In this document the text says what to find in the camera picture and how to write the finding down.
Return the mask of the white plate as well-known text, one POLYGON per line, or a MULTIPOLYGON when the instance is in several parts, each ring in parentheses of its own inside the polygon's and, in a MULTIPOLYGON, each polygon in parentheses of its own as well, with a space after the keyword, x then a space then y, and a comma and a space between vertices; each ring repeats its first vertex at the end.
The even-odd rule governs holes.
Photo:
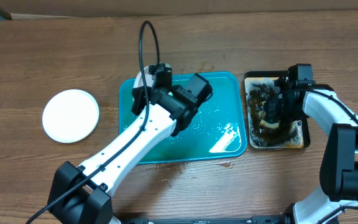
MULTIPOLYGON (((150 66, 146 66, 143 69, 144 75, 145 75, 145 83, 146 86, 152 87, 154 85, 154 76, 150 72, 150 66)), ((143 79, 142 79, 142 72, 139 72, 135 78, 133 88, 139 88, 144 85, 143 79)))
POLYGON ((99 106, 84 90, 70 89, 52 97, 42 114, 48 137, 60 143, 74 143, 88 137, 99 121, 99 106))

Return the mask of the green and yellow sponge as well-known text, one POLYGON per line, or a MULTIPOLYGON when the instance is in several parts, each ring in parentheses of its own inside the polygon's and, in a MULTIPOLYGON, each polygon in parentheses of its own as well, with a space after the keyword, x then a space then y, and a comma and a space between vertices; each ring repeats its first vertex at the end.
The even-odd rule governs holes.
POLYGON ((259 111, 259 124, 262 127, 269 128, 269 129, 277 129, 280 125, 280 121, 277 119, 269 118, 264 110, 259 111))

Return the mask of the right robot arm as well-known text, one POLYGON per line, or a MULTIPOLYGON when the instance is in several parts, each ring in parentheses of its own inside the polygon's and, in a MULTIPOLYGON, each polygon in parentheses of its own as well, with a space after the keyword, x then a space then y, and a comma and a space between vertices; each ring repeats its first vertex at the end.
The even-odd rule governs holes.
POLYGON ((313 80, 310 64, 289 67, 274 84, 280 91, 264 103, 262 125, 312 118, 328 135, 318 188, 289 207, 284 222, 337 223, 339 214, 358 211, 358 115, 313 80))

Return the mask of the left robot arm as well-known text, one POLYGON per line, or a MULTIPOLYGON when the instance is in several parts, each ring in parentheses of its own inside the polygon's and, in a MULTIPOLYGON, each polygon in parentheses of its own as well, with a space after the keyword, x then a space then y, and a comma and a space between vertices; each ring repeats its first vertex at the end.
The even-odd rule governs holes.
POLYGON ((197 73, 181 86, 166 63, 142 68, 132 89, 136 120, 79 166, 66 161, 57 169, 46 211, 61 223, 120 223, 111 201, 119 185, 154 146, 185 130, 212 92, 197 73))

